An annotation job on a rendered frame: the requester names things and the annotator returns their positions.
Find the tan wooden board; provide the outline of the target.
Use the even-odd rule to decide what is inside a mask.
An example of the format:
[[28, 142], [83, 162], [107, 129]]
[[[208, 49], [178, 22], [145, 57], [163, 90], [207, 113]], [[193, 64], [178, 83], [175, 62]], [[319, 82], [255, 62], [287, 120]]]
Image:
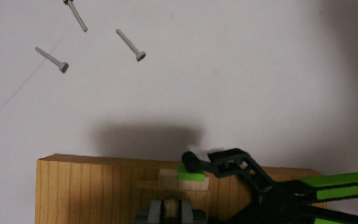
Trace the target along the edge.
[[[52, 154], [37, 160], [35, 224], [133, 224], [137, 180], [158, 188], [210, 190], [209, 216], [227, 222], [252, 202], [253, 189], [239, 175], [205, 181], [178, 180], [183, 162]], [[325, 176], [312, 169], [264, 167], [275, 181]], [[208, 184], [209, 181], [209, 184]]]

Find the grey metal nail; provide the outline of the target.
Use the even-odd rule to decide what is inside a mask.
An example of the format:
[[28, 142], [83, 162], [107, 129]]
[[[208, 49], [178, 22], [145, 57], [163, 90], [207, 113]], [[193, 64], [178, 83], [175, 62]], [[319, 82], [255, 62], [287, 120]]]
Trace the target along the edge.
[[58, 60], [56, 60], [55, 58], [53, 58], [52, 56], [50, 56], [49, 54], [47, 54], [46, 52], [44, 52], [43, 50], [41, 50], [40, 48], [36, 47], [35, 50], [40, 53], [41, 55], [43, 55], [44, 57], [46, 57], [47, 59], [49, 59], [50, 61], [52, 61], [53, 63], [55, 63], [56, 65], [59, 66], [59, 70], [61, 72], [65, 72], [68, 69], [69, 64], [66, 62], [59, 62]]
[[81, 28], [83, 29], [84, 32], [86, 32], [86, 31], [87, 31], [87, 28], [86, 28], [84, 22], [82, 21], [81, 17], [79, 16], [79, 14], [78, 14], [76, 8], [74, 7], [74, 5], [73, 5], [73, 3], [72, 3], [72, 0], [63, 0], [63, 2], [64, 2], [65, 4], [68, 3], [68, 5], [69, 5], [69, 7], [71, 8], [73, 14], [75, 15], [77, 21], [79, 22]]
[[128, 46], [137, 54], [136, 59], [138, 61], [142, 60], [146, 53], [144, 51], [140, 52], [133, 44], [132, 42], [123, 34], [123, 32], [120, 29], [117, 29], [116, 32], [120, 35], [120, 37], [128, 44]]

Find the black spring clamp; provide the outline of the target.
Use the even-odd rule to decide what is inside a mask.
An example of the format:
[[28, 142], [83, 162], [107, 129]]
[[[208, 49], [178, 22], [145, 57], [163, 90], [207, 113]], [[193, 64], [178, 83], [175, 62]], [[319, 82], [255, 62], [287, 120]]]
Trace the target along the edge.
[[[358, 172], [274, 182], [239, 148], [207, 155], [211, 163], [191, 151], [185, 152], [184, 165], [177, 166], [178, 180], [205, 181], [203, 171], [213, 173], [217, 179], [239, 174], [253, 189], [253, 204], [227, 222], [209, 216], [208, 224], [358, 224], [358, 215], [308, 205], [358, 198]], [[226, 162], [231, 160], [234, 163]], [[244, 161], [248, 166], [242, 169], [239, 166]], [[251, 170], [255, 172], [252, 177], [248, 175]]]

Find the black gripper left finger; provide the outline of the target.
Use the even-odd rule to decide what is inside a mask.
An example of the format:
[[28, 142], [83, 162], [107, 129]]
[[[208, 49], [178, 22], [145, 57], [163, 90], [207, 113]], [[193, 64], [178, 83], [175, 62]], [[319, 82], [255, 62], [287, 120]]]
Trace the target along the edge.
[[164, 200], [152, 200], [150, 209], [139, 210], [133, 224], [164, 224]]

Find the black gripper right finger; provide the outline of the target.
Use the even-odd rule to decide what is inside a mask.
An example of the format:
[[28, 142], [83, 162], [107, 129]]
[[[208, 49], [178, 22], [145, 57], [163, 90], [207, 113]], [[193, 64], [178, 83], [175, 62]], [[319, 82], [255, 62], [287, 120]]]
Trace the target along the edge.
[[205, 223], [208, 224], [206, 213], [204, 211], [202, 211], [201, 209], [192, 209], [191, 201], [179, 200], [178, 224], [205, 224]]

